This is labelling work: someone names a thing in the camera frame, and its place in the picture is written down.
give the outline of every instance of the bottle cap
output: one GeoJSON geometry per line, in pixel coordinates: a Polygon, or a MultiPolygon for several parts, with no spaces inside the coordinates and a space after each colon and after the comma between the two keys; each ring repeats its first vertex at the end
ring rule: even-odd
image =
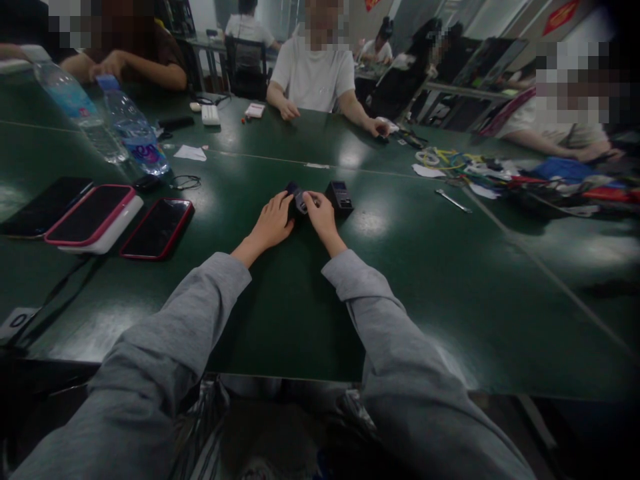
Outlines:
{"type": "Polygon", "coordinates": [[[51,61],[51,56],[40,45],[22,45],[21,48],[27,58],[34,63],[51,61]]]}
{"type": "Polygon", "coordinates": [[[120,84],[113,75],[98,75],[95,78],[103,91],[120,90],[120,84]]]}

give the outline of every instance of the green table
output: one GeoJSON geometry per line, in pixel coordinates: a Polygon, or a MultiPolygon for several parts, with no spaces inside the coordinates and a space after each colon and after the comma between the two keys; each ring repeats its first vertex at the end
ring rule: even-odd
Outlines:
{"type": "MultiPolygon", "coordinates": [[[[150,120],[190,114],[182,95],[138,93],[132,95],[150,120]]],[[[95,91],[92,95],[99,97],[95,91]]],[[[630,274],[625,262],[637,264],[640,257],[637,242],[622,235],[631,226],[584,220],[536,227],[500,202],[474,204],[464,190],[416,176],[413,150],[396,142],[378,144],[340,116],[304,111],[285,124],[267,108],[264,118],[242,125],[248,103],[233,99],[222,104],[220,129],[196,120],[170,140],[176,146],[209,146],[206,162],[175,159],[175,150],[167,151],[175,174],[201,176],[202,188],[182,194],[164,188],[144,196],[147,207],[163,196],[194,203],[195,215],[172,258],[145,263],[118,257],[132,225],[30,326],[21,343],[30,358],[100,362],[117,336],[158,310],[190,269],[215,251],[232,250],[251,230],[261,206],[288,181],[323,191],[329,180],[342,179],[356,207],[339,226],[343,238],[386,275],[411,318],[468,388],[585,399],[638,393],[630,387],[638,373],[636,345],[617,341],[630,331],[625,329],[634,314],[631,303],[612,300],[602,309],[585,305],[575,296],[578,284],[571,282],[588,282],[603,272],[630,274]],[[308,167],[307,162],[330,168],[308,167]],[[434,195],[436,188],[474,213],[458,211],[434,195]],[[594,233],[589,248],[598,250],[611,232],[620,232],[614,240],[629,247],[619,252],[625,261],[599,256],[601,263],[594,265],[580,261],[575,252],[563,256],[559,251],[574,249],[571,239],[586,241],[594,233]],[[563,236],[566,245],[559,246],[563,236]]],[[[434,129],[421,134],[442,148],[533,157],[495,139],[434,129]]],[[[100,160],[26,75],[0,87],[0,141],[5,150],[0,218],[61,175],[88,175],[97,183],[130,183],[139,175],[131,166],[100,160]],[[34,101],[38,112],[29,108],[34,101]]],[[[358,379],[364,351],[346,309],[320,275],[327,260],[308,223],[260,258],[209,368],[358,379]]],[[[2,239],[0,261],[11,272],[0,291],[4,318],[14,307],[40,304],[75,260],[42,242],[2,239]]]]}

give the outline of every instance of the blue label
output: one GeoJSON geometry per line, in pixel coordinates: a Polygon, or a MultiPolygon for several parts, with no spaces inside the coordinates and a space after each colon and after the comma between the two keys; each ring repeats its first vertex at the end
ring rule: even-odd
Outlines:
{"type": "Polygon", "coordinates": [[[60,85],[46,88],[51,98],[60,105],[69,118],[91,117],[98,114],[95,105],[81,87],[60,85]]]}
{"type": "Polygon", "coordinates": [[[123,141],[125,147],[131,152],[133,158],[140,163],[157,163],[160,160],[165,160],[165,153],[157,143],[150,143],[148,145],[135,145],[123,141]]]}

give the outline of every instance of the white t-shirt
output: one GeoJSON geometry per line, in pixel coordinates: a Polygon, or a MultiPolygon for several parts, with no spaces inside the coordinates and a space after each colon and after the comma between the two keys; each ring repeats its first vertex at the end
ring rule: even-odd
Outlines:
{"type": "Polygon", "coordinates": [[[378,62],[384,62],[386,59],[392,59],[393,54],[391,53],[391,46],[389,42],[385,42],[382,46],[378,54],[375,54],[375,40],[369,40],[365,43],[365,46],[362,47],[362,51],[360,52],[360,56],[358,57],[358,61],[362,58],[363,55],[375,55],[375,60],[378,62]]]}
{"type": "Polygon", "coordinates": [[[280,49],[271,81],[298,108],[330,112],[340,95],[355,90],[353,68],[350,51],[310,51],[304,36],[297,36],[280,49]]]}
{"type": "Polygon", "coordinates": [[[507,120],[498,138],[520,130],[534,130],[556,145],[566,148],[585,148],[593,143],[607,140],[601,123],[548,123],[536,121],[535,100],[532,98],[516,110],[507,120]]]}
{"type": "Polygon", "coordinates": [[[261,42],[269,48],[273,43],[273,35],[264,28],[252,15],[232,15],[227,23],[225,35],[241,40],[261,42]]]}

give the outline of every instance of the red sign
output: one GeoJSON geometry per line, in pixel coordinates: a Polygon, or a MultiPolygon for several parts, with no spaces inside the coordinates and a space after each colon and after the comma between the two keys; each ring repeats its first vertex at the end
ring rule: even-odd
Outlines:
{"type": "Polygon", "coordinates": [[[578,8],[578,3],[579,0],[571,0],[569,3],[564,4],[562,7],[558,8],[558,10],[550,14],[547,24],[545,25],[545,30],[542,32],[542,36],[544,37],[549,32],[556,30],[556,28],[561,27],[571,20],[573,18],[573,14],[578,8]]]}
{"type": "Polygon", "coordinates": [[[380,0],[365,0],[365,5],[367,6],[367,11],[371,11],[380,0]]]}

